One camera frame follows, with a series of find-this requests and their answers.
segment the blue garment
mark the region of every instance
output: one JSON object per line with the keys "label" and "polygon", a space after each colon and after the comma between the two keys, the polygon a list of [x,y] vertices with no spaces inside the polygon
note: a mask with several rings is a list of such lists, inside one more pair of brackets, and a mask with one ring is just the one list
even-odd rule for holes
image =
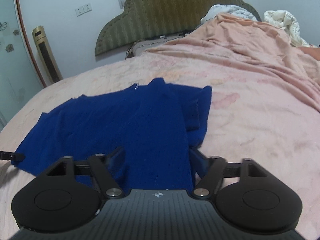
{"label": "blue garment", "polygon": [[70,99],[40,116],[16,150],[25,160],[15,164],[38,175],[62,156],[86,160],[122,146],[125,155],[109,171],[125,192],[192,190],[188,148],[204,139],[211,93],[208,86],[166,84],[157,78],[146,86]]}

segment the glass door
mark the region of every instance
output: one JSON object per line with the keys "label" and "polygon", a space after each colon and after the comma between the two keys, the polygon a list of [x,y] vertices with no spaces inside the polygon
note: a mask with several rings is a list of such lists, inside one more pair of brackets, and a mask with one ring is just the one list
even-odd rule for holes
{"label": "glass door", "polygon": [[0,130],[42,88],[22,40],[14,0],[0,0]]}

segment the wall socket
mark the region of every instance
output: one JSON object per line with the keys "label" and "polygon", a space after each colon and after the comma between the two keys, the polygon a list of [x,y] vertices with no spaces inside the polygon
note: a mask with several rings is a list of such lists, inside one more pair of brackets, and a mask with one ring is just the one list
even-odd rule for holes
{"label": "wall socket", "polygon": [[80,6],[79,8],[76,9],[76,15],[80,16],[86,12],[92,11],[91,3],[87,3],[83,6]]}

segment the green upholstered headboard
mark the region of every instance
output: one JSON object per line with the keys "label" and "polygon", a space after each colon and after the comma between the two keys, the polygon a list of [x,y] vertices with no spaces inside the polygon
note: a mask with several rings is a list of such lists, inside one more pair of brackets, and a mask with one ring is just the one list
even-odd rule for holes
{"label": "green upholstered headboard", "polygon": [[126,0],[124,12],[100,32],[95,55],[141,39],[194,30],[214,4],[238,5],[261,20],[243,0]]}

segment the pink bedsheet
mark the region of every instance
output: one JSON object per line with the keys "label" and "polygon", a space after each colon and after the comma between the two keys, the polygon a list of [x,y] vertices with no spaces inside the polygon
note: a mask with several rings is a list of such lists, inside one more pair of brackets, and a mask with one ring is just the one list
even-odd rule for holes
{"label": "pink bedsheet", "polygon": [[[266,23],[219,14],[183,39],[58,82],[32,98],[0,133],[0,149],[14,151],[37,122],[70,98],[124,89],[155,77],[213,88],[207,156],[230,162],[250,157],[295,190],[306,239],[320,235],[320,62],[290,46]],[[18,227],[14,194],[33,178],[0,161],[0,239]]]}

